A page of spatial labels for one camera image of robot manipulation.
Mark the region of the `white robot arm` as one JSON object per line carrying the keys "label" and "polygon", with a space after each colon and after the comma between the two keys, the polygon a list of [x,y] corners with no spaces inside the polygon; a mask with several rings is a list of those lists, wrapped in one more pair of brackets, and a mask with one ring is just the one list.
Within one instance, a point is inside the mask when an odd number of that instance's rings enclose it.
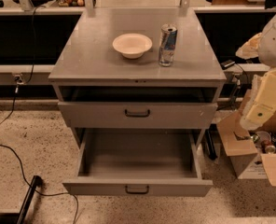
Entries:
{"label": "white robot arm", "polygon": [[269,67],[262,77],[254,76],[251,97],[240,120],[243,129],[256,130],[276,112],[276,14],[261,33],[238,48],[236,55],[244,60],[257,57]]}

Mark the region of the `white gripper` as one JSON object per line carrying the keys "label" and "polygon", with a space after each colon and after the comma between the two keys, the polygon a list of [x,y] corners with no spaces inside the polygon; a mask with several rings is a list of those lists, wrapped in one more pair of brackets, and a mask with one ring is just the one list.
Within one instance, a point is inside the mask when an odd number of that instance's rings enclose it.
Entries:
{"label": "white gripper", "polygon": [[[236,56],[244,60],[258,57],[261,34],[252,36],[236,51]],[[276,112],[276,68],[270,69],[262,77],[254,75],[250,100],[242,111],[240,125],[251,131],[263,126]]]}

